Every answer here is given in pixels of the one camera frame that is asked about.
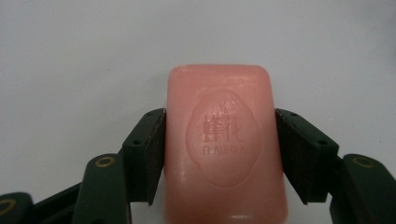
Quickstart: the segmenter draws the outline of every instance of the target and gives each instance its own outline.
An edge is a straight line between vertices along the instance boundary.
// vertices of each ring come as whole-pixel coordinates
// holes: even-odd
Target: embossed logo
[[[224,188],[248,177],[262,149],[253,113],[232,91],[207,95],[194,108],[186,136],[187,150],[200,172]]]

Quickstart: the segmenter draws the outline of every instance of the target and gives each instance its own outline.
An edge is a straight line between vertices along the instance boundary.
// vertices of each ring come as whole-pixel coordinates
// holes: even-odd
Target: white surface
[[[183,63],[265,67],[276,107],[396,176],[393,0],[0,0],[0,194],[38,202],[79,182],[165,106]],[[289,223],[332,223],[286,182]],[[134,203],[134,223],[163,223],[161,197],[162,183],[152,207]]]

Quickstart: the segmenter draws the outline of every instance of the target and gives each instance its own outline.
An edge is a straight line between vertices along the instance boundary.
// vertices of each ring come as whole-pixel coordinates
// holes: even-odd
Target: white background
[[[79,182],[184,63],[265,67],[276,107],[396,176],[393,0],[0,0],[0,194],[37,203]],[[332,223],[331,197],[304,206],[285,182],[289,223]],[[162,187],[134,223],[163,223]]]

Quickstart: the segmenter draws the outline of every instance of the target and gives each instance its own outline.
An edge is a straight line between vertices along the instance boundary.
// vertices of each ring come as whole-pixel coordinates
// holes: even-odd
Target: oval emblem
[[[262,150],[262,132],[252,111],[232,91],[207,95],[194,108],[186,136],[199,171],[223,188],[243,182]]]

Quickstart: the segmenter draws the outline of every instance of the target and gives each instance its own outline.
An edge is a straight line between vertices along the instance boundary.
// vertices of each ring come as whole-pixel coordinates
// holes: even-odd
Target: soap bar
[[[285,223],[287,204],[267,72],[191,64],[168,80],[167,224]]]

